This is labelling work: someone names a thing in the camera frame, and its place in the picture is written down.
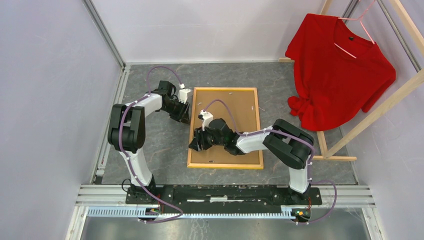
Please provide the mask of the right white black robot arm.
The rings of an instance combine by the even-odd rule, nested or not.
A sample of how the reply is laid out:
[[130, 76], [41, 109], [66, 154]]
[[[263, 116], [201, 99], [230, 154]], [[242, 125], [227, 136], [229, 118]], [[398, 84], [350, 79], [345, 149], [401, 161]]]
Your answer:
[[314, 138], [283, 119], [255, 132], [238, 132], [217, 118], [196, 128], [188, 146], [197, 152], [222, 146], [233, 156], [268, 150], [289, 168], [289, 199], [302, 204], [309, 198], [308, 164], [315, 154]]

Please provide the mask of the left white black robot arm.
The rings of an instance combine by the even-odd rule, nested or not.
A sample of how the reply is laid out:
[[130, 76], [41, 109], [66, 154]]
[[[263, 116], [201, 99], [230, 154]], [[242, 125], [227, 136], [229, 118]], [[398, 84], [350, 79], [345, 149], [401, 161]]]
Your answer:
[[145, 204], [157, 198], [154, 177], [149, 170], [143, 146], [146, 141], [146, 117], [154, 112], [166, 112], [176, 122], [190, 124], [188, 102], [192, 91], [183, 84], [178, 87], [161, 80], [158, 88], [130, 103], [116, 103], [111, 108], [107, 140], [119, 151], [130, 173], [130, 183], [138, 190]]

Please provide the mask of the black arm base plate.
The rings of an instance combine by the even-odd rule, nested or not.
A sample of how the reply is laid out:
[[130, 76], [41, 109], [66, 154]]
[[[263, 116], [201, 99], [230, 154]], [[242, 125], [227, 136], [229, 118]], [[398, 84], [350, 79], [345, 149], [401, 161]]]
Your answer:
[[149, 205], [159, 214], [271, 214], [281, 207], [308, 208], [323, 201], [317, 187], [298, 193], [282, 185], [157, 185], [150, 196], [140, 186], [125, 189], [126, 204]]

